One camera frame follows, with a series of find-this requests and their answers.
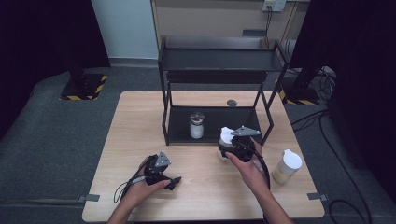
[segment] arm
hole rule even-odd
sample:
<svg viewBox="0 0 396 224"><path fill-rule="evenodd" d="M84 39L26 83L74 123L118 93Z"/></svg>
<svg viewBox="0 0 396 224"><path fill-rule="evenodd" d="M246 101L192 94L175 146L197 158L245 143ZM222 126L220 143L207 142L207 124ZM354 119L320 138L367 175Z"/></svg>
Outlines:
<svg viewBox="0 0 396 224"><path fill-rule="evenodd" d="M139 175L144 174L144 169L141 170ZM143 201L145 201L151 194L159 189L163 189L168 184L170 180L163 180L153 185L148 185L145 180L133 184L125 196L114 209L113 214L108 220L107 224L123 224L128 220L129 215L132 211Z"/></svg>
<svg viewBox="0 0 396 224"><path fill-rule="evenodd" d="M262 146L260 146L260 144L254 140L253 142L256 150L261 154ZM262 173L259 172L253 161L242 162L232 153L226 153L226 155L241 173L243 180L253 192L268 221L272 224L293 223L286 214L285 210L283 210L283 208L274 198L274 195L271 193L267 184L265 183ZM256 156L253 157L253 160L259 162Z"/></svg>

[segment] wall socket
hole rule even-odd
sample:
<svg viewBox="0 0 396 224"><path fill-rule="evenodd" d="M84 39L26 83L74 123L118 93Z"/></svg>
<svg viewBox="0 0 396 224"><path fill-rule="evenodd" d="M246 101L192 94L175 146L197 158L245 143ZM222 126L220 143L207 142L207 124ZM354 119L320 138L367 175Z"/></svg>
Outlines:
<svg viewBox="0 0 396 224"><path fill-rule="evenodd" d="M273 12L281 12L285 5L286 0L265 0L262 5L262 11L269 11L268 7L270 7Z"/></svg>

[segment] yellow and black hazard tape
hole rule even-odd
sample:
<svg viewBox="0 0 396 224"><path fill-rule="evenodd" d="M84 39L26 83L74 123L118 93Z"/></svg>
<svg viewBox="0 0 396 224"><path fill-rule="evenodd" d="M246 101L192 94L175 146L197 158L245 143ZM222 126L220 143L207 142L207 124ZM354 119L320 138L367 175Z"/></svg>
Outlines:
<svg viewBox="0 0 396 224"><path fill-rule="evenodd" d="M96 91L92 95L83 95L83 94L70 94L70 95L61 95L60 100L95 100L98 96L100 91L102 90L103 86L105 85L105 82L107 80L107 76L103 75L98 87L96 88Z"/></svg>
<svg viewBox="0 0 396 224"><path fill-rule="evenodd" d="M317 100L289 100L285 91L283 90L282 84L279 85L277 90L279 93L280 99L284 105L319 105L320 102Z"/></svg>

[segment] wooden table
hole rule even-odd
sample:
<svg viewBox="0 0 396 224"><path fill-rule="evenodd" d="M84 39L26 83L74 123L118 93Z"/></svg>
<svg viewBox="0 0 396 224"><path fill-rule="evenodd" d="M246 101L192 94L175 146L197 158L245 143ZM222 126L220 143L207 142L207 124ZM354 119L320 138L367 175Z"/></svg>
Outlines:
<svg viewBox="0 0 396 224"><path fill-rule="evenodd" d="M175 105L252 105L255 91L173 91ZM267 121L263 105L257 113L262 129ZM290 217L322 217L320 200L309 200L307 193L317 190L304 162L288 116L276 97L271 114L275 127L263 146L263 156L272 171L284 149L303 159L303 167L285 184L271 179L271 191ZM113 203L117 187L127 181L148 155L161 150L172 161L164 174L182 176L173 191L161 189L136 208L129 220L182 221L260 219L262 210L237 169L218 157L218 147L167 146L163 137L163 98L160 91L126 91L117 106L90 194L98 202L86 202L82 218L87 222L107 221L117 206Z"/></svg>

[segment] baseboard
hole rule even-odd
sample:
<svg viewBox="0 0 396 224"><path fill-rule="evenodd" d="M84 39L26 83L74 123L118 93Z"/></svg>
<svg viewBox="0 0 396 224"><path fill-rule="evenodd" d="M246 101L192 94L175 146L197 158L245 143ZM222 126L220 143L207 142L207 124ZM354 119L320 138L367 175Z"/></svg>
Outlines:
<svg viewBox="0 0 396 224"><path fill-rule="evenodd" d="M112 67L158 67L156 59L108 58Z"/></svg>

